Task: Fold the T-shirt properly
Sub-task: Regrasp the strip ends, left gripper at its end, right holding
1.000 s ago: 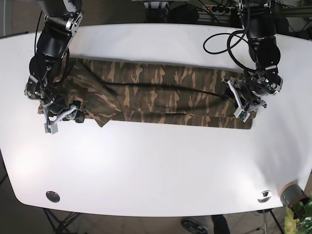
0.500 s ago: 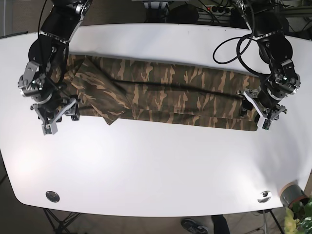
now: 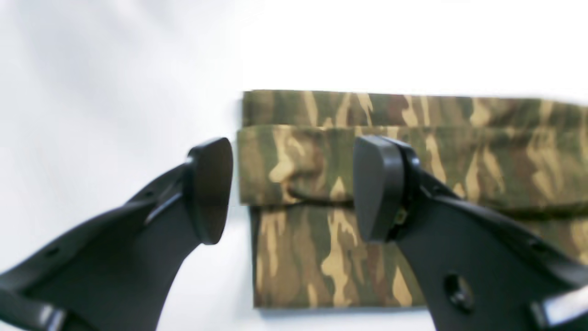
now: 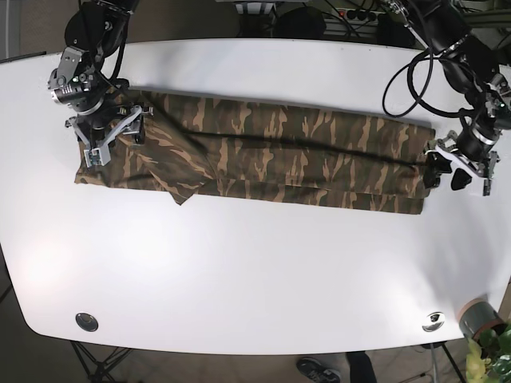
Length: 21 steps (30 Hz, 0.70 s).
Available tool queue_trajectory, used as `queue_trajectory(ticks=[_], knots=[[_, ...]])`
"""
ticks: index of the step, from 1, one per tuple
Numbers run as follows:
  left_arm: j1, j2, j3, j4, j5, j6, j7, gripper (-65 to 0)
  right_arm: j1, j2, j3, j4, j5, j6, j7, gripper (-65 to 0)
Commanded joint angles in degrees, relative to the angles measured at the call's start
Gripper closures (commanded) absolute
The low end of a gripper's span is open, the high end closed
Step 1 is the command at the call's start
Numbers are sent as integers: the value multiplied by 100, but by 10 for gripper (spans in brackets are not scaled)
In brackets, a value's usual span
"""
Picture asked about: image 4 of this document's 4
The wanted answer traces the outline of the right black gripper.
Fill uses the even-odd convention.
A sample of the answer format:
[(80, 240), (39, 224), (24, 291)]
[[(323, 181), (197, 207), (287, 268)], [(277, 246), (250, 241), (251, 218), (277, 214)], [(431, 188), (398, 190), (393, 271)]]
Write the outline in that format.
[(88, 168), (105, 166), (116, 138), (127, 136), (135, 144), (145, 143), (146, 108), (139, 104), (101, 106), (90, 114), (78, 114), (66, 122), (84, 146), (82, 154)]

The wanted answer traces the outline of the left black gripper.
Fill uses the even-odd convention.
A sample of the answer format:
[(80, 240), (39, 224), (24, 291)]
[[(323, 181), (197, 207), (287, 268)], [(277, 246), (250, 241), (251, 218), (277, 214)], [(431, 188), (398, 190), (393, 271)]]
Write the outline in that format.
[(505, 130), (505, 123), (502, 119), (490, 121), (483, 117), (469, 116), (462, 116), (460, 121), (460, 133), (451, 130), (446, 137), (427, 143), (422, 177), (424, 187), (437, 188), (441, 183), (441, 175), (450, 174), (451, 190), (457, 192), (465, 189), (474, 178), (480, 178), (483, 180), (482, 195), (489, 196), (494, 168), (500, 161), (493, 147)]

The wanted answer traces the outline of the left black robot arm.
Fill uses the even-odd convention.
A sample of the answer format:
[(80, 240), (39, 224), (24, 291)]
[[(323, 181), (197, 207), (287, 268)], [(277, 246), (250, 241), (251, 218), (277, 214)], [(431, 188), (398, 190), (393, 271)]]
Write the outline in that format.
[[(454, 191), (479, 178), (482, 194), (488, 196), (500, 160), (493, 148), (502, 132), (510, 129), (510, 83), (493, 51), (473, 35), (449, 1), (385, 1), (382, 8), (401, 15), (405, 27), (425, 47), (402, 67), (413, 105), (461, 124), (460, 132), (449, 131), (446, 137), (426, 144), (425, 187), (437, 187), (443, 174), (452, 176)], [(441, 63), (448, 84), (465, 97), (468, 109), (447, 112), (424, 100), (426, 92), (414, 87), (414, 71), (423, 61)]]

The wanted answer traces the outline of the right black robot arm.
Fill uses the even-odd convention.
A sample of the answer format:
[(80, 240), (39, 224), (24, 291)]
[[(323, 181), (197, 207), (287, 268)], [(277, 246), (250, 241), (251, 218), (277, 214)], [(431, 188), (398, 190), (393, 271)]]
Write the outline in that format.
[(105, 166), (119, 135), (136, 144), (145, 142), (144, 116), (153, 109), (132, 99), (129, 81), (120, 78), (129, 20), (138, 1), (88, 1), (65, 29), (66, 48), (50, 74), (47, 88), (53, 101), (70, 107), (76, 116), (65, 125), (83, 143), (86, 165)]

